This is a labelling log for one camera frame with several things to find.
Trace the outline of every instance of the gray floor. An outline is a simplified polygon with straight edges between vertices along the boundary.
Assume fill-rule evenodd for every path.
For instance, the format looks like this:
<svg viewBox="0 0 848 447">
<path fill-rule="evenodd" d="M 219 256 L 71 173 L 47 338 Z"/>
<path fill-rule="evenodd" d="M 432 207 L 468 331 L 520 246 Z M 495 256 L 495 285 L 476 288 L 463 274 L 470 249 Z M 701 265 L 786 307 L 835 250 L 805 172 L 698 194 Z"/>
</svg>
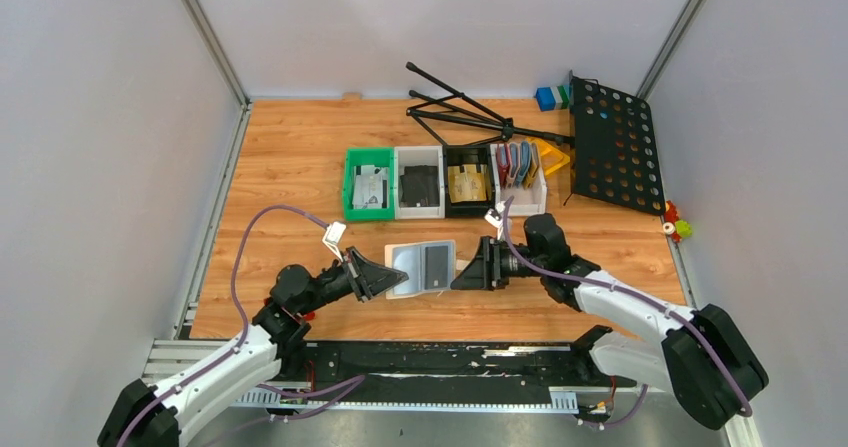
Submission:
<svg viewBox="0 0 848 447">
<path fill-rule="evenodd" d="M 616 396 L 617 415 L 635 396 Z M 225 430 L 264 415 L 257 409 L 232 408 L 210 423 L 190 444 L 201 447 Z M 328 446 L 727 446 L 722 432 L 701 427 L 667 394 L 650 394 L 630 423 L 604 432 L 578 427 L 571 416 L 552 414 L 480 414 L 441 412 L 329 411 L 284 425 L 261 424 L 218 444 L 219 447 Z"/>
</svg>

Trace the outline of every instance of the plastic container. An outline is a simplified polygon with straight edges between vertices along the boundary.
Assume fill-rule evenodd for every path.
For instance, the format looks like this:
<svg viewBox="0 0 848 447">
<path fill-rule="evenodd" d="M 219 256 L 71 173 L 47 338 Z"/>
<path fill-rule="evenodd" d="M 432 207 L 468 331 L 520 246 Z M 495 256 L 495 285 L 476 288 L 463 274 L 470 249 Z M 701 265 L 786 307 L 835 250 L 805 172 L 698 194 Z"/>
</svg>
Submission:
<svg viewBox="0 0 848 447">
<path fill-rule="evenodd" d="M 392 147 L 376 147 L 367 149 L 348 149 L 345 155 L 344 187 L 342 188 L 342 208 L 345 220 L 392 220 L 395 218 L 395 189 L 394 149 Z M 388 187 L 386 190 L 387 203 L 384 209 L 354 209 L 353 184 L 354 170 L 359 165 L 374 165 L 389 169 Z"/>
<path fill-rule="evenodd" d="M 396 219 L 443 219 L 445 217 L 445 175 L 442 159 L 442 147 L 438 145 L 425 147 L 395 147 L 394 154 L 394 197 Z M 416 207 L 402 206 L 403 186 L 400 176 L 406 167 L 429 165 L 438 168 L 438 206 Z"/>
<path fill-rule="evenodd" d="M 445 185 L 445 217 L 479 217 L 483 218 L 486 212 L 495 205 L 495 182 L 493 169 L 494 157 L 489 153 L 487 146 L 447 146 L 443 147 L 443 163 L 444 172 L 443 179 Z M 488 165 L 487 181 L 489 182 L 489 192 L 492 193 L 491 198 L 486 201 L 479 202 L 451 202 L 450 192 L 448 190 L 448 167 L 463 164 L 484 164 Z"/>
<path fill-rule="evenodd" d="M 489 145 L 489 152 L 493 162 L 497 159 L 497 148 L 497 144 Z M 495 182 L 495 203 L 505 201 L 510 196 L 515 197 L 509 208 L 510 217 L 529 217 L 531 215 L 545 213 L 548 199 L 548 182 L 545 179 L 545 169 L 539 168 L 536 174 L 536 180 L 529 189 L 522 187 L 501 189 L 500 183 Z"/>
</svg>

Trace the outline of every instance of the black perforated panel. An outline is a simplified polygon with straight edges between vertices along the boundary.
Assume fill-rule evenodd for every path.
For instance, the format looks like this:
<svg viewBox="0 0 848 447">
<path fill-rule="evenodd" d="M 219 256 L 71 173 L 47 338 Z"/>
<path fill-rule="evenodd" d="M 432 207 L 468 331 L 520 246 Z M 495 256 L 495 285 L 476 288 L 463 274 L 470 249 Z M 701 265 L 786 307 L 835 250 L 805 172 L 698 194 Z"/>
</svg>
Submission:
<svg viewBox="0 0 848 447">
<path fill-rule="evenodd" d="M 651 214 L 665 211 L 651 107 L 585 79 L 572 79 L 572 191 Z"/>
</svg>

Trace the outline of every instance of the white wall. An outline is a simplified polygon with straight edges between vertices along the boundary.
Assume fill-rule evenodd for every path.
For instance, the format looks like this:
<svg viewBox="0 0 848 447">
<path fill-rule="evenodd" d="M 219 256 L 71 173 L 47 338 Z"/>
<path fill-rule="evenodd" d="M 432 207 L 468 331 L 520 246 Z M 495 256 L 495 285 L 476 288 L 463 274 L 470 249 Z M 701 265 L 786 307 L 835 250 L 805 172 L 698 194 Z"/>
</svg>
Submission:
<svg viewBox="0 0 848 447">
<path fill-rule="evenodd" d="M 771 376 L 768 447 L 845 444 L 846 18 L 848 0 L 707 0 L 650 98 L 697 297 Z"/>
<path fill-rule="evenodd" d="M 94 445 L 169 334 L 237 108 L 180 0 L 0 0 L 0 445 Z"/>
<path fill-rule="evenodd" d="M 251 96 L 530 97 L 569 68 L 636 91 L 686 0 L 200 0 Z"/>
</svg>

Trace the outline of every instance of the wooden table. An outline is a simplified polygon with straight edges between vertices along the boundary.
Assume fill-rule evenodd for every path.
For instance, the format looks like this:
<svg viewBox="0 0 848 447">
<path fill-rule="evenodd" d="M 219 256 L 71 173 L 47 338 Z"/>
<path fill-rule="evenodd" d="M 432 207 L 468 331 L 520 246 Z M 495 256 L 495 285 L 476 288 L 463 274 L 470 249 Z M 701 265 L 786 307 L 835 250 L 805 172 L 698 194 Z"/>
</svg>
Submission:
<svg viewBox="0 0 848 447">
<path fill-rule="evenodd" d="M 436 144 L 405 115 L 412 103 L 354 96 L 254 104 L 200 296 L 193 338 L 228 338 L 239 331 L 229 278 L 242 232 L 256 212 L 270 204 L 287 203 L 328 222 L 343 219 L 342 172 L 348 148 Z M 483 103 L 513 117 L 518 126 L 570 130 L 566 112 L 539 112 L 532 99 Z M 491 135 L 451 124 L 437 130 L 450 143 Z M 563 207 L 568 177 L 563 169 L 548 179 L 547 206 L 572 250 L 623 282 L 683 303 L 660 220 L 576 195 Z M 514 236 L 524 242 L 521 225 L 522 219 L 517 219 Z M 248 315 L 261 307 L 283 266 L 302 264 L 317 273 L 330 265 L 333 256 L 321 243 L 321 235 L 313 223 L 289 212 L 272 212 L 256 224 L 237 280 Z M 483 219 L 350 223 L 342 246 L 354 245 L 368 259 L 382 262 L 385 244 L 455 239 L 458 258 L 470 259 L 481 235 L 494 235 Z M 365 304 L 348 296 L 318 311 L 311 323 L 309 339 L 379 340 L 573 340 L 595 324 L 612 325 L 555 303 L 534 278 L 512 280 L 496 292 L 379 298 Z"/>
</svg>

